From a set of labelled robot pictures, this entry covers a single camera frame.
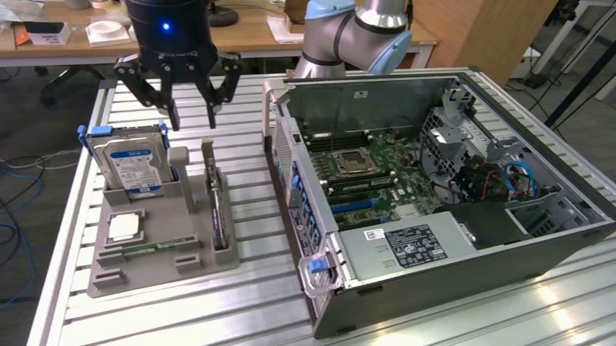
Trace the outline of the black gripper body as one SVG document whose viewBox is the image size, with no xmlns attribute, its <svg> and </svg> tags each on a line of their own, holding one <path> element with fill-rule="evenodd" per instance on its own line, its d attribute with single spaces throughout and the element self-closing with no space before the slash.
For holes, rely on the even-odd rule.
<svg viewBox="0 0 616 346">
<path fill-rule="evenodd" d="M 173 84 L 205 77 L 217 62 L 203 1 L 124 1 L 139 61 Z"/>
</svg>

